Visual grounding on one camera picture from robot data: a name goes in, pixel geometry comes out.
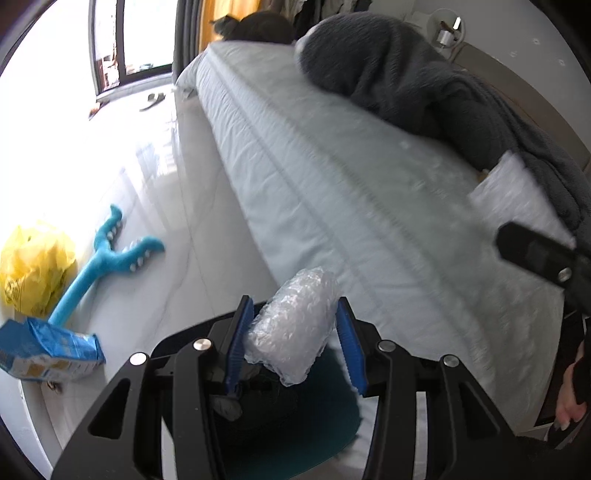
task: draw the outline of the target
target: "gray blanket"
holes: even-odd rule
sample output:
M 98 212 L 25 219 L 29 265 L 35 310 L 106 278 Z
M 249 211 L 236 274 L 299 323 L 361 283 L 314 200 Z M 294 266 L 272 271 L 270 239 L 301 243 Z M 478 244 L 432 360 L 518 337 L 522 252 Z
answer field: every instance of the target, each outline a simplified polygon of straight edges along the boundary
M 411 27 L 367 12 L 336 15 L 301 46 L 297 61 L 315 85 L 413 134 L 448 141 L 479 170 L 508 150 L 519 154 L 578 248 L 591 254 L 591 189 L 578 165 Z

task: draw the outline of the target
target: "dark curtain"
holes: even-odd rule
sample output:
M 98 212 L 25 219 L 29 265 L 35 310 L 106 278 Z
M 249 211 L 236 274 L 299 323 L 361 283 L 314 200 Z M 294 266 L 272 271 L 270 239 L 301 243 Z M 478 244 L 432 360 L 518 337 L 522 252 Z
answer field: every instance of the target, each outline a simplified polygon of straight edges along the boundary
M 200 0 L 178 0 L 174 31 L 173 81 L 197 56 L 199 43 Z

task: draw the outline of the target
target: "blue plush toy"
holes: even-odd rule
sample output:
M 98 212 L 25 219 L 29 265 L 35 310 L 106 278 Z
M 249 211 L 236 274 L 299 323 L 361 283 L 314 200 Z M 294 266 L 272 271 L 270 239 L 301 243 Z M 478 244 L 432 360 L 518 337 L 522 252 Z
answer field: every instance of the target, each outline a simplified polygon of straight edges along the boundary
M 95 254 L 78 274 L 64 293 L 48 319 L 50 325 L 63 326 L 70 318 L 82 297 L 90 286 L 99 278 L 111 272 L 135 272 L 144 264 L 151 252 L 163 252 L 164 244 L 153 236 L 145 236 L 134 242 L 122 252 L 111 250 L 111 241 L 115 239 L 117 229 L 121 228 L 123 214 L 115 205 L 111 205 L 111 216 L 98 229 L 95 235 Z

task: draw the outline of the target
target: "hand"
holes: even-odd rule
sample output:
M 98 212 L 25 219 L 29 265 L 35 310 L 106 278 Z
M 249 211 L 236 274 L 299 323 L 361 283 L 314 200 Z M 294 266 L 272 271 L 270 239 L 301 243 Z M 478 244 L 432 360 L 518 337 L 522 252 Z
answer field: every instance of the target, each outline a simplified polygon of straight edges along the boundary
M 585 412 L 587 412 L 586 403 L 581 405 L 577 404 L 573 388 L 573 369 L 575 364 L 583 358 L 583 353 L 583 342 L 581 342 L 574 363 L 564 372 L 562 386 L 560 387 L 560 392 L 558 392 L 556 420 L 560 423 L 560 428 L 562 430 L 569 428 L 571 420 L 580 421 L 585 415 Z

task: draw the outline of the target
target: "blue gripper pad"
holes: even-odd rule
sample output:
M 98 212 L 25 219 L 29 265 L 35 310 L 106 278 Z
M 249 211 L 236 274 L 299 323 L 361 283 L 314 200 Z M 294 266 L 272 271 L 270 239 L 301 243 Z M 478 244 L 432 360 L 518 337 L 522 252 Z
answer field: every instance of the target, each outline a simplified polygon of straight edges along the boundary
M 365 356 L 353 327 L 353 319 L 343 300 L 339 300 L 336 309 L 336 331 L 339 334 L 340 347 L 343 349 L 351 383 L 360 395 L 365 395 L 368 389 L 368 380 L 365 376 Z
M 238 381 L 240 380 L 240 370 L 242 369 L 242 363 L 244 361 L 244 336 L 248 332 L 252 321 L 255 317 L 255 307 L 252 298 L 248 297 L 248 301 L 240 319 L 238 325 L 236 325 L 236 332 L 234 338 L 230 343 L 228 355 L 226 356 L 226 377 L 224 378 L 224 385 L 226 387 L 226 393 L 234 393 Z

